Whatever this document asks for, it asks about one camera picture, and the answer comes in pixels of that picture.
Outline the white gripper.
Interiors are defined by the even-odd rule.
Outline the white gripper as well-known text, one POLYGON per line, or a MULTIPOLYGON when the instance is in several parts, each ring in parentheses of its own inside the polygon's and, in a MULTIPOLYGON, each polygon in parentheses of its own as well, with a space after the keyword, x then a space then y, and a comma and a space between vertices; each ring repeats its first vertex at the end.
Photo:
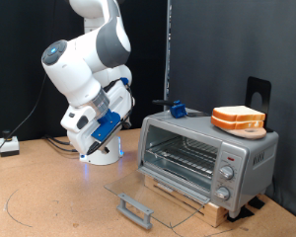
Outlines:
MULTIPOLYGON (((90 155, 103 149, 121 126, 131 128, 134 101, 127 79, 113 80, 105 88, 95 79, 67 82, 60 91, 69 103, 61 125, 80 153, 90 155)), ((110 150, 105 147, 103 153, 110 150)))

